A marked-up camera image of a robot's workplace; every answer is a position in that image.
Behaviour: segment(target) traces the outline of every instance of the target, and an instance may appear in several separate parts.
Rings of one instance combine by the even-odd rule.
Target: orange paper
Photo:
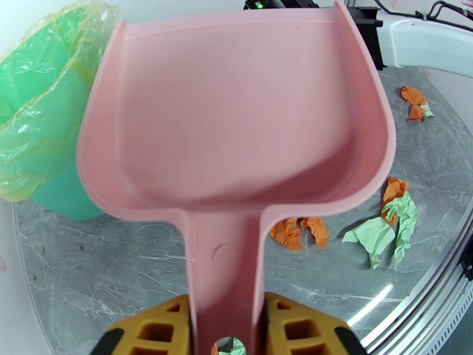
[[[324,248],[327,246],[329,233],[321,218],[303,218],[300,222],[300,227],[302,229],[310,228],[310,233],[314,236],[315,243],[319,247]],[[297,227],[297,218],[278,222],[270,230],[270,236],[289,250],[304,250],[300,230]]]
[[[409,185],[405,181],[403,181],[402,179],[390,176],[388,178],[388,185],[386,187],[386,190],[384,191],[383,204],[381,206],[381,211],[383,211],[386,204],[389,204],[391,201],[393,201],[394,198],[402,198],[402,196],[404,196],[404,193],[406,192],[406,190],[408,190],[408,188],[409,188]],[[381,213],[381,216],[384,219],[384,221],[387,222],[389,225],[395,225],[397,222],[397,214],[393,215],[392,221],[389,221],[386,218],[386,215],[387,215],[387,212]]]
[[[427,103],[424,94],[420,90],[409,86],[404,86],[401,89],[401,96],[410,105],[425,105]]]
[[[425,110],[418,105],[412,105],[409,111],[408,120],[425,120]]]
[[[212,351],[210,352],[210,355],[218,355],[217,343],[215,343],[215,344],[212,346]]]
[[[300,227],[305,229],[310,228],[310,233],[315,238],[315,243],[322,249],[327,246],[329,232],[322,221],[322,218],[303,218],[300,222]]]

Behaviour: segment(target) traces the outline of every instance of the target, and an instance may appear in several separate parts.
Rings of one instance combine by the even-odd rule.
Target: black mount
[[[244,9],[274,9],[274,8],[319,8],[312,0],[247,0]],[[381,56],[380,42],[377,28],[383,26],[377,20],[378,8],[353,7],[348,8],[358,30],[365,41],[376,69],[383,70],[383,57]]]
[[[469,281],[473,280],[473,236],[470,237],[468,245],[460,258],[463,273]]]

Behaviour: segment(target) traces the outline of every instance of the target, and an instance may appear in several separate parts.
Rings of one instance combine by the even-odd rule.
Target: metal rim
[[[473,234],[473,202],[462,224],[410,295],[361,342],[374,354],[421,354],[442,334],[455,310],[469,294],[459,264]]]

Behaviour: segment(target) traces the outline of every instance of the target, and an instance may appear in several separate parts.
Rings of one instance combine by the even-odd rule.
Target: marble table
[[[270,238],[265,245],[268,291],[346,320],[360,339],[439,260],[473,190],[473,137],[444,97],[417,69],[387,69],[380,77],[397,128],[391,175],[410,184],[421,216],[404,260],[394,270],[391,247],[373,271],[359,244],[342,243],[347,229],[378,215],[381,191],[325,218],[326,249],[307,234],[300,253]],[[434,118],[406,121],[404,85],[424,92]],[[107,216],[76,223],[29,202],[18,205],[18,219],[33,298],[57,355],[88,354],[110,323],[187,293],[183,241],[172,225]]]

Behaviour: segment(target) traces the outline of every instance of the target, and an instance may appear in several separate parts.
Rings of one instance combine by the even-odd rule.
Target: trash bag
[[[43,18],[0,60],[5,200],[28,199],[75,160],[90,89],[117,16],[117,7],[79,1]]]

